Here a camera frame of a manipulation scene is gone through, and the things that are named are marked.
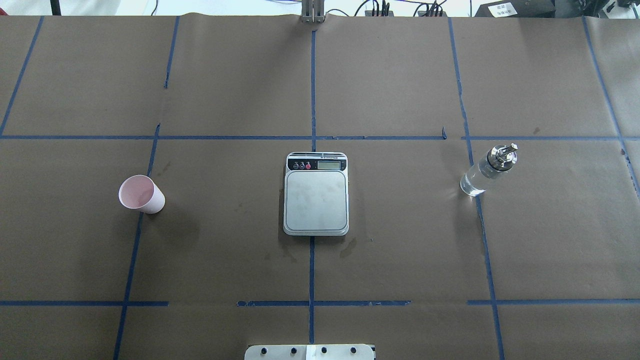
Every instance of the pink cup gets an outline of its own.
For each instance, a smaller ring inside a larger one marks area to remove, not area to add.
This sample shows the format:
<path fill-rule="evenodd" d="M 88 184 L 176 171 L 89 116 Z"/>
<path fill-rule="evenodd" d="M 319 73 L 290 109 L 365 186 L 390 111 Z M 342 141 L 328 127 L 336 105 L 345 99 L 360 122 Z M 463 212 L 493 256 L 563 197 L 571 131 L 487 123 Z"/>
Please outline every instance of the pink cup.
<path fill-rule="evenodd" d="M 148 176 L 134 175 L 120 185 L 120 203 L 127 209 L 155 214 L 164 207 L 164 194 Z"/>

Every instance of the black pole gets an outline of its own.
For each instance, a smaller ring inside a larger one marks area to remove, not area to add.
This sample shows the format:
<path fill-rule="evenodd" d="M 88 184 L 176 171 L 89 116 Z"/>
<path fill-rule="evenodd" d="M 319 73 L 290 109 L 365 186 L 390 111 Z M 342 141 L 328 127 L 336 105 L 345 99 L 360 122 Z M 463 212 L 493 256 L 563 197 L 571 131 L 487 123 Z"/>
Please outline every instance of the black pole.
<path fill-rule="evenodd" d="M 60 0 L 51 0 L 51 15 L 62 15 L 60 13 Z"/>

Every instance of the bottle cap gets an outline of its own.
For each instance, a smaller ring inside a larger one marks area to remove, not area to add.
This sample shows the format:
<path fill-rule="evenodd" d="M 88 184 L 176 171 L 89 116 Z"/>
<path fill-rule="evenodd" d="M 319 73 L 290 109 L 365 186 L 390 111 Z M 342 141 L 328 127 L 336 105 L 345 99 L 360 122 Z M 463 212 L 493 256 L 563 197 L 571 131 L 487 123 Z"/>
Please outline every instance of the bottle cap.
<path fill-rule="evenodd" d="M 487 153 L 486 159 L 495 170 L 507 171 L 518 161 L 516 150 L 518 150 L 518 146 L 514 143 L 494 146 Z"/>

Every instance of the kitchen scale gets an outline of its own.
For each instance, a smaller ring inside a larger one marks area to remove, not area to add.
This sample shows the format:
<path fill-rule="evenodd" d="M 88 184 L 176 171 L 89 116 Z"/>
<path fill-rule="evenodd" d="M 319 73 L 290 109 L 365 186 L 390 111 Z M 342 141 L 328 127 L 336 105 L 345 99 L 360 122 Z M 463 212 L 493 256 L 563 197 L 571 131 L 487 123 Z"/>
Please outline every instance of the kitchen scale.
<path fill-rule="evenodd" d="M 341 152 L 292 152 L 284 175 L 284 232 L 293 236 L 342 236 L 349 231 L 347 156 Z"/>

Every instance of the barcode sticker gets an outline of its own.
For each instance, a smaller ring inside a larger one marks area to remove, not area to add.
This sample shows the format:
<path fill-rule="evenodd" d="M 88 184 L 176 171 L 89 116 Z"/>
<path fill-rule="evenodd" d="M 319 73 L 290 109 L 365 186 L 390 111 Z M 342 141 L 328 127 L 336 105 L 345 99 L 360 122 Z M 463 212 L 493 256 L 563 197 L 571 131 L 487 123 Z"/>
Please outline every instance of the barcode sticker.
<path fill-rule="evenodd" d="M 488 6 L 488 9 L 493 17 L 505 17 L 518 14 L 511 3 Z"/>

